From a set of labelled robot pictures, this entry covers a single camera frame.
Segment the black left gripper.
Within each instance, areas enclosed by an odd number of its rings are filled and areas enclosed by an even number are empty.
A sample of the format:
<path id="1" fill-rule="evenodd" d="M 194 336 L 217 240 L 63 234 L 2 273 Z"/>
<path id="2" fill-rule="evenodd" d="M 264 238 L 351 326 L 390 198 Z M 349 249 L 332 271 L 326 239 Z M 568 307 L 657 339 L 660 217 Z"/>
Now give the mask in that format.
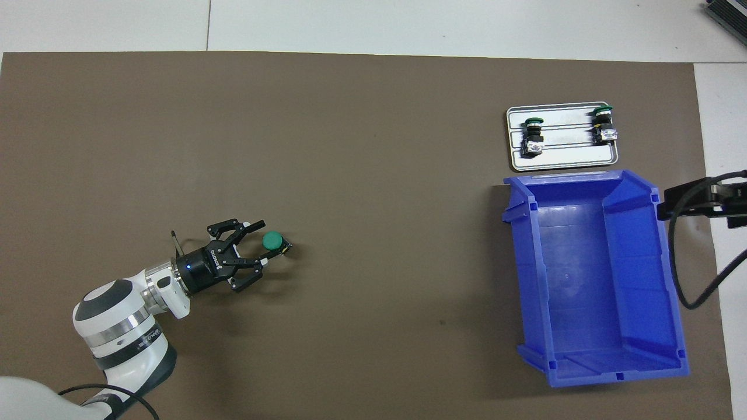
<path id="1" fill-rule="evenodd" d="M 253 260 L 237 258 L 238 245 L 245 236 L 266 226 L 264 220 L 254 223 L 230 219 L 207 226 L 211 238 L 203 247 L 177 258 L 177 271 L 188 295 L 196 295 L 205 289 L 226 281 L 233 292 L 242 292 L 263 277 L 264 267 L 281 250 L 268 251 Z"/>

